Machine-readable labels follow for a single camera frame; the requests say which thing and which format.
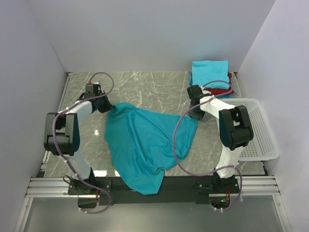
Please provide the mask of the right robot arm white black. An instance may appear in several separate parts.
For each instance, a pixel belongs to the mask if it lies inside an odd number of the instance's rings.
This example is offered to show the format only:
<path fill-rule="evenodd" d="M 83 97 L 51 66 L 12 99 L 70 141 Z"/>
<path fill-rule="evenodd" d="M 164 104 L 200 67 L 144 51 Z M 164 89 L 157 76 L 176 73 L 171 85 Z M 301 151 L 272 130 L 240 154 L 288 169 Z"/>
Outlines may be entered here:
<path fill-rule="evenodd" d="M 235 167 L 254 133 L 246 106 L 228 104 L 199 85 L 187 88 L 192 110 L 189 116 L 202 119 L 205 113 L 216 118 L 222 152 L 212 176 L 212 188 L 223 191 L 236 183 Z"/>

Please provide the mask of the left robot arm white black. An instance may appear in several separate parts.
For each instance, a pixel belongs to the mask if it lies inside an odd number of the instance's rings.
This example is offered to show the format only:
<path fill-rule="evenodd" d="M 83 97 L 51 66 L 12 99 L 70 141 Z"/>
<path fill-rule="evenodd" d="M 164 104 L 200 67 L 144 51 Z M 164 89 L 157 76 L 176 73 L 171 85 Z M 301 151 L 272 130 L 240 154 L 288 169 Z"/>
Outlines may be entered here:
<path fill-rule="evenodd" d="M 69 185 L 85 194 L 96 191 L 93 169 L 86 163 L 80 150 L 79 123 L 95 111 L 106 113 L 112 110 L 107 94 L 100 84 L 85 85 L 73 106 L 56 113 L 48 113 L 45 119 L 44 148 L 65 162 L 70 170 Z"/>

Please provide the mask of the teal t shirt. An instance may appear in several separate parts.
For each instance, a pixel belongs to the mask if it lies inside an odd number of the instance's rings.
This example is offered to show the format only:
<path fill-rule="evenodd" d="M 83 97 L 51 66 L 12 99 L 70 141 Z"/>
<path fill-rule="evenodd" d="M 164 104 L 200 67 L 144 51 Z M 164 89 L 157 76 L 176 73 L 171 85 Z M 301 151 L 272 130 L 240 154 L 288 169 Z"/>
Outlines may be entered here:
<path fill-rule="evenodd" d="M 108 113 L 105 141 L 112 165 L 126 185 L 142 195 L 157 194 L 165 170 L 189 154 L 197 119 L 117 103 Z"/>

